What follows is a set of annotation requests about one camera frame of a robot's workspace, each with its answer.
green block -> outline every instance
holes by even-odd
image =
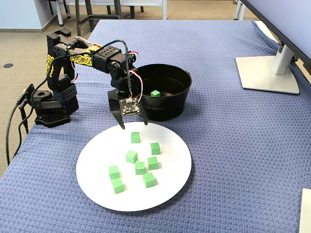
[[[152,172],[149,172],[147,174],[142,175],[142,179],[144,180],[144,184],[146,188],[149,188],[151,186],[154,186],[156,184],[156,180],[152,174]]]
[[[151,97],[160,97],[160,96],[161,94],[157,90],[154,90],[153,92],[151,92]]]
[[[112,183],[113,189],[115,190],[115,194],[124,191],[124,185],[122,183],[121,178],[117,178],[115,180],[112,180],[111,183]]]
[[[151,143],[151,155],[160,154],[160,144],[158,142]]]
[[[110,166],[109,167],[109,176],[110,176],[111,180],[120,177],[118,166]]]
[[[136,162],[135,163],[135,173],[136,173],[136,175],[145,174],[145,162]]]
[[[126,154],[126,161],[128,163],[135,164],[136,160],[137,160],[137,152],[129,150],[128,153]]]
[[[158,168],[159,168],[159,163],[157,162],[157,158],[156,157],[148,158],[148,169],[155,170]]]
[[[132,134],[131,134],[131,142],[132,143],[139,143],[140,142],[139,132],[132,132]]]

black cable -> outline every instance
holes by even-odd
[[[73,56],[77,56],[77,55],[85,55],[85,54],[92,55],[92,54],[89,53],[89,52],[81,52],[81,53],[71,54],[71,55],[65,55],[65,56],[68,58],[68,57],[73,57]],[[60,56],[60,57],[56,57],[55,59],[53,59],[53,61],[52,61],[51,64],[50,64],[50,68],[49,68],[49,72],[47,73],[47,77],[43,80],[42,83],[39,84],[39,86],[37,86],[37,88],[36,88],[36,89],[32,92],[32,94],[31,94],[31,98],[30,98],[30,100],[31,100],[31,110],[30,110],[30,113],[28,114],[28,116],[26,116],[26,118],[23,119],[23,120],[21,121],[21,123],[19,124],[19,126],[18,126],[19,145],[18,145],[18,148],[17,148],[17,150],[15,151],[15,153],[14,153],[14,155],[13,155],[13,158],[17,155],[17,152],[19,151],[19,148],[20,148],[20,146],[21,146],[22,138],[21,138],[21,130],[20,130],[20,127],[21,127],[21,125],[22,125],[25,121],[28,120],[28,118],[31,116],[31,114],[32,114],[33,111],[34,111],[34,105],[33,105],[33,102],[34,102],[34,94],[35,94],[35,92],[48,80],[48,77],[49,77],[49,75],[50,75],[50,72],[51,72],[51,69],[52,69],[52,67],[53,67],[54,62],[55,62],[57,59],[60,59],[60,58],[64,58],[64,57],[63,57],[63,56]]]
[[[126,66],[126,75],[127,75],[127,84],[128,84],[128,89],[130,92],[132,92],[132,85],[131,85],[131,80],[130,80],[130,72],[129,72],[129,68],[128,68],[128,49],[127,49],[127,44],[124,40],[113,40],[107,44],[105,44],[104,46],[102,46],[100,49],[96,50],[95,51],[95,54],[96,53],[99,53],[101,50],[103,50],[104,48],[106,48],[107,46],[111,45],[111,44],[114,44],[114,43],[117,43],[117,42],[121,42],[124,44],[125,46],[125,59],[126,59],[126,63],[125,63],[125,66]]]
[[[10,133],[10,127],[11,127],[11,121],[14,115],[15,110],[17,107],[24,101],[25,94],[22,94],[18,100],[16,101],[16,104],[11,112],[11,115],[9,117],[8,125],[6,127],[6,136],[5,136],[5,150],[6,150],[6,160],[8,162],[8,166],[10,165],[10,153],[9,153],[9,133]]]
[[[24,120],[26,118],[25,106],[27,104],[28,104],[28,101],[24,100],[24,102],[19,106],[21,120]],[[26,130],[26,134],[28,134],[29,131],[28,131],[28,121],[27,120],[24,122],[24,127]]]
[[[10,118],[9,118],[9,121],[8,121],[8,126],[6,127],[6,137],[5,137],[5,148],[6,148],[6,160],[8,162],[8,166],[10,165],[10,155],[9,155],[9,132],[10,132],[10,126],[11,126],[11,121],[12,121],[12,118],[13,118],[13,115],[14,115],[14,112],[15,110],[17,109],[18,107],[18,104],[16,103],[12,112],[11,112],[11,115],[10,115]]]

white paper plate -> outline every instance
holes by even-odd
[[[131,132],[140,133],[140,143],[131,143]],[[151,157],[150,143],[158,142],[159,169],[152,170],[156,185],[145,188],[135,165],[127,163],[129,150],[137,151],[138,161]],[[114,194],[108,167],[117,165],[125,191]],[[119,125],[95,136],[81,151],[77,161],[77,180],[83,192],[95,203],[117,211],[140,211],[158,206],[172,198],[185,185],[191,171],[191,155],[186,143],[173,131],[153,123]]]

wire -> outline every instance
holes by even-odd
[[[128,54],[135,54],[135,55],[138,55],[138,52],[130,51],[130,52],[128,52]]]
[[[74,69],[74,71],[76,71],[76,69],[74,68],[74,62],[71,62],[71,66]],[[79,77],[79,73],[76,71],[77,75],[74,78],[74,80],[70,81],[71,83],[74,83],[75,81],[77,81],[78,77]]]
[[[124,40],[113,40],[113,41],[105,44],[104,46],[102,46],[100,49],[96,50],[95,53],[99,53],[101,50],[103,50],[107,46],[114,44],[114,43],[117,43],[117,42],[123,43],[124,47],[125,47],[125,59],[126,59],[125,66],[126,66],[127,84],[128,84],[128,90],[131,93],[132,92],[132,85],[131,85],[129,68],[128,68],[128,49],[127,49],[127,44],[125,43],[125,41]]]
[[[86,40],[86,39],[84,39],[83,37],[80,37],[80,36],[73,36],[73,38],[79,38],[79,39],[84,40],[85,42],[87,42],[89,44],[93,44],[93,45],[97,45],[99,47],[102,47],[100,44],[89,42],[88,40]]]
[[[18,104],[16,103],[12,112],[11,112],[11,115],[10,115],[10,118],[9,118],[9,121],[8,121],[8,126],[6,127],[6,137],[5,137],[5,148],[6,148],[6,160],[8,162],[8,166],[10,165],[10,155],[9,155],[9,132],[10,132],[10,127],[11,127],[11,121],[12,121],[12,118],[13,118],[13,115],[14,115],[14,112],[15,110],[17,109],[18,107]]]
[[[138,102],[140,102],[140,99],[141,99],[141,96],[142,96],[142,78],[135,71],[133,71],[131,69],[129,70],[129,72],[135,74],[139,78],[139,80],[140,80],[140,83],[141,83],[141,93],[140,93],[140,97],[138,99]]]
[[[39,84],[39,86],[37,86],[37,88],[36,88],[36,89],[32,92],[32,94],[31,94],[31,110],[30,110],[30,113],[28,114],[28,116],[26,116],[26,118],[23,119],[23,120],[21,121],[21,123],[19,124],[19,126],[18,126],[19,145],[18,145],[17,150],[16,150],[15,153],[14,153],[13,158],[16,156],[16,154],[17,154],[17,152],[18,152],[18,150],[19,150],[19,148],[20,148],[20,146],[21,146],[22,138],[21,138],[20,127],[21,127],[21,125],[22,125],[26,120],[28,120],[28,118],[31,116],[31,114],[32,114],[33,111],[34,111],[34,105],[33,105],[33,102],[34,102],[34,94],[35,94],[35,92],[48,80],[48,77],[49,77],[49,75],[50,75],[50,72],[51,72],[51,69],[52,69],[52,67],[53,67],[54,62],[55,62],[57,59],[60,59],[60,58],[63,58],[63,57],[61,56],[61,57],[56,57],[55,59],[53,59],[53,61],[51,62],[51,65],[50,65],[49,72],[47,73],[47,77],[43,80],[42,83]]]

black bowl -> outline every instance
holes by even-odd
[[[138,74],[143,80],[141,102],[149,120],[167,121],[182,114],[192,83],[188,72],[170,65],[152,64],[139,67]],[[161,96],[151,97],[154,90]]]

